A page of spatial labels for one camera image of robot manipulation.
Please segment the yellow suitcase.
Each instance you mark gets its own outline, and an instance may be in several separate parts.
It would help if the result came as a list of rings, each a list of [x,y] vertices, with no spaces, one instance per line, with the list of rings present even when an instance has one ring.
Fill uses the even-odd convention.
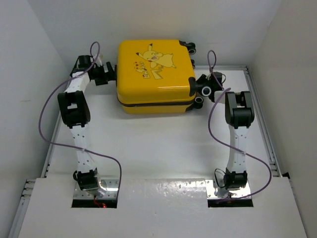
[[[193,42],[126,40],[118,47],[117,99],[127,114],[185,113],[201,109],[211,93],[195,76]]]

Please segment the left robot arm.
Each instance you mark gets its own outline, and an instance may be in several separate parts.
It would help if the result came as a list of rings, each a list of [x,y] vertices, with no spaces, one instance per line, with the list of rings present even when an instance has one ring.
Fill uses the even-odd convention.
[[[106,185],[100,179],[97,165],[87,152],[90,110],[85,90],[93,80],[97,85],[107,84],[108,78],[99,55],[82,55],[76,60],[66,90],[57,96],[63,123],[69,128],[76,147],[77,170],[73,177],[81,191],[94,197],[106,194]]]

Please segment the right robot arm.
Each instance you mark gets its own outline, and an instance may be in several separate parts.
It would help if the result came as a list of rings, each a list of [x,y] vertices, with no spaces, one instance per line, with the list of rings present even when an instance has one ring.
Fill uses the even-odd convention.
[[[214,177],[216,187],[223,190],[238,190],[244,188],[248,182],[247,166],[245,162],[247,135],[255,119],[254,106],[250,91],[233,92],[224,89],[223,74],[220,72],[201,75],[196,81],[201,96],[213,102],[208,126],[210,135],[218,143],[229,148],[229,158],[223,172],[223,180]],[[230,132],[230,143],[221,142],[211,130],[211,119],[218,104],[224,104],[224,117]]]

